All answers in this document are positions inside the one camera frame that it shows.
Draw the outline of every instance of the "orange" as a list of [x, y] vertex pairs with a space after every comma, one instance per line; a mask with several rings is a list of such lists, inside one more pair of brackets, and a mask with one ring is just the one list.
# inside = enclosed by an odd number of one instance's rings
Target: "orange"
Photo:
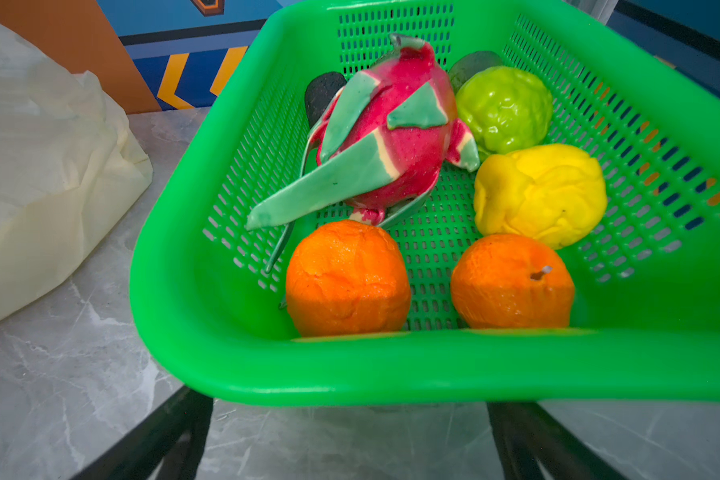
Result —
[[574, 293], [554, 250], [513, 234], [472, 244], [451, 276], [456, 311], [475, 329], [568, 326]]
[[286, 300], [302, 336], [396, 332], [408, 316], [411, 287], [400, 249], [386, 231], [341, 220], [297, 246]]

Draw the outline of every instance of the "plastic bag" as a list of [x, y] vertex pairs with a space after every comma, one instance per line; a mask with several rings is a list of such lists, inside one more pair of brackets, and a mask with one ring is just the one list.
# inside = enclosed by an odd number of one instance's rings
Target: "plastic bag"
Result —
[[0, 319], [72, 274], [151, 181], [98, 78], [0, 25]]

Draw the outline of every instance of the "yellow lemon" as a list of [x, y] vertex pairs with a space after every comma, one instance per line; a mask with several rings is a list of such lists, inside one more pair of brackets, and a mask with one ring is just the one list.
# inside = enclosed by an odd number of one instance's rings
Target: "yellow lemon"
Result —
[[554, 249], [584, 238], [607, 204], [600, 164], [570, 145], [491, 155], [474, 184], [474, 222], [482, 235], [524, 235]]

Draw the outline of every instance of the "green plastic basket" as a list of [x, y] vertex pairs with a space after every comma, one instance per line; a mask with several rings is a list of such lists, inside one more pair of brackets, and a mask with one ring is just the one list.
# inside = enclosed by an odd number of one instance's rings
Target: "green plastic basket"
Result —
[[[335, 205], [247, 233], [253, 205], [294, 180], [303, 95], [419, 35], [448, 67], [478, 50], [555, 97], [547, 143], [598, 158], [610, 197], [560, 254], [576, 283], [566, 330], [463, 329], [449, 277], [479, 234], [474, 176], [443, 166], [431, 200], [390, 229], [408, 267], [406, 331], [302, 340], [278, 310], [288, 258]], [[307, 1], [274, 14], [213, 105], [136, 247], [136, 326], [154, 357], [209, 396], [270, 406], [538, 398], [720, 400], [720, 101], [560, 0]]]

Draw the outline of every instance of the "gray marble surface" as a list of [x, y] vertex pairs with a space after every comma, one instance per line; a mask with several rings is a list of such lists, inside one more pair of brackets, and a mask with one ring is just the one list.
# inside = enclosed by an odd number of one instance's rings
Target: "gray marble surface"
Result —
[[[0, 322], [0, 479], [62, 479], [179, 386], [136, 334], [128, 273], [144, 219], [205, 109], [130, 117], [154, 182], [56, 290]], [[720, 405], [544, 402], [629, 478], [720, 479]], [[258, 408], [216, 401], [200, 480], [502, 478], [483, 404]]]

